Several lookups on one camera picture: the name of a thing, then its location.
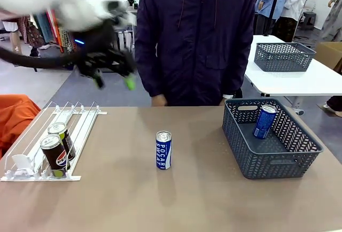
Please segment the person's right hand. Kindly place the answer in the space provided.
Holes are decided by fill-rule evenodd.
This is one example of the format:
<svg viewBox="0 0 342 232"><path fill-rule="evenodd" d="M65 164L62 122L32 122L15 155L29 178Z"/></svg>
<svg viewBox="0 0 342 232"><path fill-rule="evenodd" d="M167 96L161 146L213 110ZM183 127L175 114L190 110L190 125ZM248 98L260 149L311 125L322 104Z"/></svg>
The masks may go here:
<svg viewBox="0 0 342 232"><path fill-rule="evenodd" d="M153 107L167 106L167 100L163 94L154 96L151 98L151 106Z"/></svg>

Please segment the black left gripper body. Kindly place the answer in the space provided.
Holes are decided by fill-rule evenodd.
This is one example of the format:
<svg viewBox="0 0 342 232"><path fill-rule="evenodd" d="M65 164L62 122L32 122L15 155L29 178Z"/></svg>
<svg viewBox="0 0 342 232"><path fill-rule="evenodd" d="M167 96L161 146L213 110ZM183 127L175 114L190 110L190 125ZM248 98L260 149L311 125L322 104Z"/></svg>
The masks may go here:
<svg viewBox="0 0 342 232"><path fill-rule="evenodd" d="M80 73L88 77L99 77L98 69L107 68L127 77L134 73L136 64L132 53L114 46L115 23L104 22L85 32L76 33L76 44L81 55L76 65Z"/></svg>

